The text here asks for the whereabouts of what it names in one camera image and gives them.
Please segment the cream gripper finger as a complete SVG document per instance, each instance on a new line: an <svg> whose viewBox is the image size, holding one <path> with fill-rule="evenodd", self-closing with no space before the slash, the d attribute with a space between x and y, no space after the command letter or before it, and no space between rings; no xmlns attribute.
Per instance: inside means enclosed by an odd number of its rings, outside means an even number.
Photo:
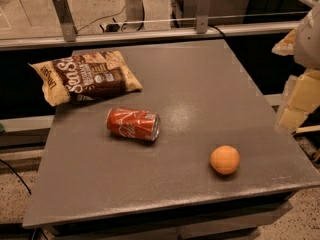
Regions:
<svg viewBox="0 0 320 240"><path fill-rule="evenodd" d="M290 75L277 111L277 125L280 128L296 130L319 107L320 70L307 68L298 77Z"/></svg>
<svg viewBox="0 0 320 240"><path fill-rule="evenodd" d="M281 41L274 45L272 52L280 56L293 55L296 33L297 29L291 30Z"/></svg>

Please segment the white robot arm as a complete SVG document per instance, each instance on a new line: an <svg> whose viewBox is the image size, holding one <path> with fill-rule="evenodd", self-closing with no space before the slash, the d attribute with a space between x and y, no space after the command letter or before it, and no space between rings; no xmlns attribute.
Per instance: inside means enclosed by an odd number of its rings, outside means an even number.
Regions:
<svg viewBox="0 0 320 240"><path fill-rule="evenodd" d="M274 54L292 55L306 70L286 82L282 104L277 112L277 126L296 131L320 107L320 1L272 48Z"/></svg>

